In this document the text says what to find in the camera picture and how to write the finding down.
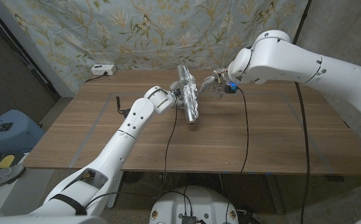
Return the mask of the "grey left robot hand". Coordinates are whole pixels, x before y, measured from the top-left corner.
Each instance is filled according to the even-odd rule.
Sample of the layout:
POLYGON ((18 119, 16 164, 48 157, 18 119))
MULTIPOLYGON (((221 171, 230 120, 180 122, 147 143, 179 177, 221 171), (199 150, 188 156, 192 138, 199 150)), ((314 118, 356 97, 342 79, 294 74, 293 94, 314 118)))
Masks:
POLYGON ((184 110, 184 97, 183 90, 180 81, 175 81, 170 85, 170 91, 174 95, 177 101, 177 109, 184 110))

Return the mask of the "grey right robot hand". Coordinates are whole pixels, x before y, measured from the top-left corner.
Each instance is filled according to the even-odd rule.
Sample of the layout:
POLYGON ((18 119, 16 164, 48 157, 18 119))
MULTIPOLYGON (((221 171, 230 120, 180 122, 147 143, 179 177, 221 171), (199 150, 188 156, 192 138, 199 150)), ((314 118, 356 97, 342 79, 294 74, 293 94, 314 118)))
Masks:
POLYGON ((226 94, 235 94, 238 90, 236 84, 230 81, 228 77, 228 69, 216 69, 211 76, 204 79, 201 84, 199 93, 212 89, 211 95, 218 95, 218 99, 222 99, 226 94))

